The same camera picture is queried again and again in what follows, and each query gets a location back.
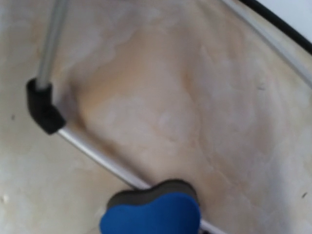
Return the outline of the blue whiteboard eraser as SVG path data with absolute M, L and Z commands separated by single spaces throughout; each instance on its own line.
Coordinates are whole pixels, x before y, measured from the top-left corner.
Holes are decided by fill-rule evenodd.
M 99 223 L 102 234 L 197 234 L 201 213 L 195 189 L 180 179 L 113 195 Z

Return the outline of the metal whiteboard stand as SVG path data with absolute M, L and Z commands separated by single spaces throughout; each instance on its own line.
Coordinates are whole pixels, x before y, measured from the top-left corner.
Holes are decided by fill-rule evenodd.
M 30 116 L 134 191 L 172 184 L 203 210 L 206 26 L 198 0 L 56 1 Z

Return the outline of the white whiteboard with black frame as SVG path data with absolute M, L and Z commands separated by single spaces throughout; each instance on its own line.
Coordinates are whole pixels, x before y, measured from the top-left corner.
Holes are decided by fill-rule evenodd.
M 240 2 L 279 29 L 307 53 L 310 55 L 312 54 L 312 43 L 263 4 L 259 3 L 257 0 L 241 0 Z

